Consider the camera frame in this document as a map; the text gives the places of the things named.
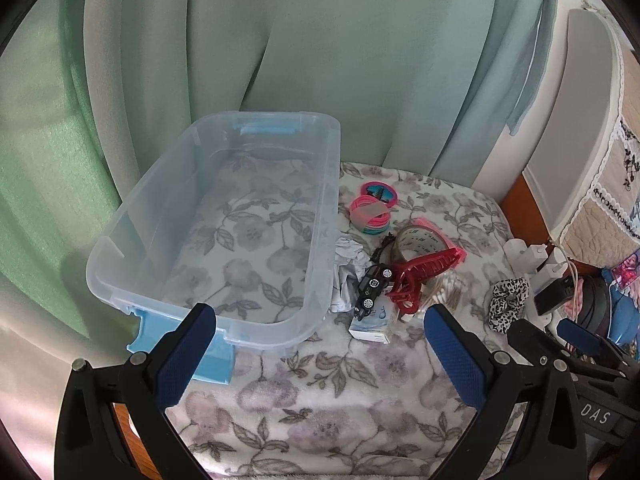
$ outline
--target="bedspread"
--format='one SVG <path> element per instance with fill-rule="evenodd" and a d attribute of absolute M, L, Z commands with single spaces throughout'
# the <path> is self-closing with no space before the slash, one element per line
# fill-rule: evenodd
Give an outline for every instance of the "bedspread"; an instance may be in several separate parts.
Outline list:
<path fill-rule="evenodd" d="M 455 270 L 466 289 L 454 315 L 489 350 L 506 348 L 486 326 L 490 284 L 513 277 L 501 248 L 511 233 L 494 200 L 420 174 L 342 163 L 338 228 L 369 252 L 383 235 L 357 231 L 346 213 L 369 180 L 398 192 L 393 231 L 424 216 L 467 251 Z M 351 338 L 350 322 L 328 313 L 286 359 L 238 351 L 229 386 L 191 381 L 167 414 L 200 463 L 214 476 L 433 472 L 474 410 L 456 395 L 420 319 L 397 323 L 387 345 Z M 502 463 L 521 414 L 514 411 L 486 475 Z"/>

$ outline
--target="plastic container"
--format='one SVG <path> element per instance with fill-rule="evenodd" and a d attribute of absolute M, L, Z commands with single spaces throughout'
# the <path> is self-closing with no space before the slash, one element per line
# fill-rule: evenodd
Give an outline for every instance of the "plastic container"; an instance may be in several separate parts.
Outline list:
<path fill-rule="evenodd" d="M 196 244 L 193 242 L 194 234 L 197 236 L 199 232 L 217 229 L 206 231 L 198 228 L 198 222 L 203 221 L 201 203 L 215 201 L 221 195 L 224 195 L 223 204 L 213 211 L 222 210 L 220 214 L 225 215 L 222 219 L 225 233 L 218 234 L 218 237 L 210 235 L 208 243 L 214 247 L 206 246 L 202 251 L 219 252 L 213 259 L 207 260 L 203 256 L 203 261 L 197 264 L 199 269 L 221 265 L 225 258 L 235 258 L 243 250 L 240 242 L 244 241 L 245 247 L 254 250 L 255 238 L 251 236 L 255 237 L 255 226 L 250 222 L 266 226 L 264 230 L 269 231 L 270 240 L 282 231 L 282 251 L 285 252 L 289 250 L 287 244 L 293 243 L 292 236 L 287 235 L 289 240 L 286 239 L 285 225 L 294 227 L 301 234 L 294 234 L 295 243 L 302 235 L 307 243 L 306 248 L 297 254 L 304 260 L 308 251 L 308 259 L 306 265 L 304 261 L 300 263 L 300 258 L 296 261 L 304 275 L 302 280 L 293 281 L 300 293 L 296 301 L 291 302 L 295 303 L 294 308 L 289 308 L 289 305 L 282 308 L 289 316 L 286 319 L 280 320 L 284 316 L 278 318 L 280 314 L 276 314 L 273 319 L 256 321 L 251 320 L 254 313 L 247 310 L 228 312 L 225 310 L 228 305 L 216 309 L 216 336 L 196 376 L 227 382 L 230 371 L 222 368 L 225 362 L 228 367 L 229 356 L 230 368 L 233 367 L 234 352 L 229 345 L 284 356 L 311 336 L 324 319 L 331 300 L 339 159 L 340 124 L 322 114 L 224 112 L 193 123 L 136 184 L 98 238 L 88 259 L 86 280 L 91 292 L 103 302 L 142 318 L 138 338 L 128 348 L 148 351 L 187 314 L 188 309 L 180 301 L 167 300 L 167 284 L 176 273 L 176 265 L 179 267 L 178 259 L 184 254 L 181 252 L 184 246 Z M 288 186 L 279 191 L 293 202 L 288 210 L 287 203 L 277 204 L 280 212 L 268 213 L 266 210 L 270 204 L 260 202 L 260 196 L 252 200 L 250 193 L 253 188 L 250 187 L 247 193 L 242 183 L 249 182 L 250 186 L 255 186 L 256 183 L 269 182 L 268 171 L 271 170 L 264 168 L 282 168 L 283 164 L 291 166 L 292 176 L 275 182 L 273 189 Z M 224 181 L 220 176 L 223 173 L 226 175 Z M 307 185 L 297 187 L 298 182 L 306 182 Z M 238 212 L 230 214 L 233 207 L 237 207 Z M 296 218 L 302 218 L 307 224 L 291 218 L 288 222 L 279 221 L 283 216 L 287 218 L 287 211 L 289 217 L 292 214 L 302 215 Z M 259 214 L 267 213 L 272 216 L 267 217 L 266 224 L 256 220 Z M 245 232 L 238 235 L 235 242 L 229 241 L 228 235 L 239 232 L 238 223 L 231 227 L 232 222 L 228 218 L 244 222 L 241 228 L 244 226 Z M 250 257 L 244 262 L 251 262 L 254 266 L 264 262 L 264 253 L 248 254 Z M 276 271 L 283 272 L 281 267 Z M 238 293 L 242 300 L 244 290 L 250 288 L 257 291 L 252 294 L 259 293 L 257 283 L 260 282 L 245 289 L 234 289 L 225 282 L 223 288 L 226 287 L 229 297 Z M 282 285 L 284 294 L 291 294 L 290 283 Z M 282 302 L 282 298 L 278 293 L 275 301 Z M 227 303 L 234 299 L 237 301 L 238 297 L 227 300 Z M 194 303 L 202 300 L 193 298 Z M 223 299 L 215 297 L 207 303 L 216 308 L 220 301 Z M 280 308 L 267 300 L 260 306 L 265 312 L 268 308 Z"/>

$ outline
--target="silver bolt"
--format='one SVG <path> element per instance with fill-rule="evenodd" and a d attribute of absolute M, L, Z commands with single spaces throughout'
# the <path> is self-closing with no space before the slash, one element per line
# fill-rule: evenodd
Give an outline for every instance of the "silver bolt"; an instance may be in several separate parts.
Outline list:
<path fill-rule="evenodd" d="M 141 365 L 146 361 L 146 354 L 144 352 L 136 352 L 129 358 L 129 361 L 131 361 L 132 365 Z"/>
<path fill-rule="evenodd" d="M 564 361 L 562 361 L 562 359 L 556 359 L 554 361 L 554 368 L 556 370 L 558 370 L 559 372 L 565 372 L 566 371 L 566 363 Z"/>
<path fill-rule="evenodd" d="M 502 351 L 496 352 L 494 354 L 494 359 L 495 359 L 495 362 L 501 365 L 506 365 L 509 363 L 509 361 L 511 361 L 510 355 L 507 354 L 507 352 L 502 352 Z"/>
<path fill-rule="evenodd" d="M 75 372 L 79 372 L 86 366 L 86 361 L 79 357 L 78 359 L 74 359 L 71 363 L 71 369 Z"/>

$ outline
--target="stack of hair ties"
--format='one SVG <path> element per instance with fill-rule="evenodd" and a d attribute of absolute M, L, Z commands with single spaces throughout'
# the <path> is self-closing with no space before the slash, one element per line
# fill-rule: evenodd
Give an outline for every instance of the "stack of hair ties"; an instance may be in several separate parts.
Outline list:
<path fill-rule="evenodd" d="M 387 209 L 391 209 L 398 202 L 398 194 L 383 182 L 367 182 L 360 188 L 360 196 L 351 202 L 349 213 L 351 215 L 356 209 L 376 202 L 382 202 Z M 354 225 L 367 235 L 379 235 L 389 229 L 390 223 L 391 213 L 386 211 L 370 218 L 366 225 Z"/>

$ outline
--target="bed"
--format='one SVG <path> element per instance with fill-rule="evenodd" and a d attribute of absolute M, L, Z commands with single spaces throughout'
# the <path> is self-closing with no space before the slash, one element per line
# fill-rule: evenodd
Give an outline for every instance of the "bed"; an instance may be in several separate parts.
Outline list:
<path fill-rule="evenodd" d="M 486 326 L 490 284 L 512 278 L 502 245 L 508 224 L 491 198 L 443 180 L 377 166 L 340 165 L 337 225 L 371 252 L 379 236 L 350 225 L 347 206 L 369 180 L 399 195 L 394 231 L 426 217 L 467 252 L 454 316 L 491 351 L 506 338 Z M 329 312 L 289 358 L 238 351 L 229 386 L 191 381 L 167 415 L 212 476 L 288 474 L 428 476 L 474 416 L 444 374 L 415 317 L 387 345 L 351 338 L 351 314 Z M 504 460 L 519 425 L 514 410 L 484 472 Z"/>

